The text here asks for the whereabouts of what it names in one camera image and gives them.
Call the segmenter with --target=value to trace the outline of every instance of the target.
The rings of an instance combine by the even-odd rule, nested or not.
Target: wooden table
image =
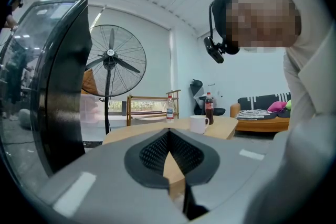
[[[214,116],[214,124],[209,125],[209,127],[205,131],[205,135],[221,139],[231,139],[235,133],[235,128],[237,124],[237,119],[223,116]],[[135,135],[161,130],[163,128],[189,130],[190,118],[175,119],[173,123],[157,122],[119,128],[106,135],[106,138],[103,141],[103,145],[129,138]],[[167,159],[164,164],[163,176],[169,180],[170,196],[172,199],[174,199],[178,194],[184,193],[184,175],[180,171],[177,163],[170,153],[168,153]]]

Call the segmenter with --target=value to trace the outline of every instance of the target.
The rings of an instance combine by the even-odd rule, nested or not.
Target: plastic water bottle
[[[209,125],[214,123],[214,100],[212,99],[210,92],[206,94],[205,116],[209,119]]]
[[[174,101],[171,95],[168,95],[167,122],[174,122]]]

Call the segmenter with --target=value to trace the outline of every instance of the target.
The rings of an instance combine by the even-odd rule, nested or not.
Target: fan pole
[[[110,81],[111,81],[111,68],[107,68],[107,77],[106,77],[106,87],[105,87],[105,132],[108,134],[110,132],[109,127],[109,91],[110,91]]]

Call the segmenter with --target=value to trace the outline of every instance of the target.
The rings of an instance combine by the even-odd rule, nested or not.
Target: standing fan
[[[92,48],[82,89],[104,97],[105,131],[108,134],[109,98],[138,85],[146,71],[146,54],[138,39],[120,26],[98,25],[91,30]]]

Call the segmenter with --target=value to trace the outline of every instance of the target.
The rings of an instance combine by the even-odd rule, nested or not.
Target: pink pillow
[[[283,110],[286,106],[287,102],[274,102],[267,110],[271,112],[279,112]]]

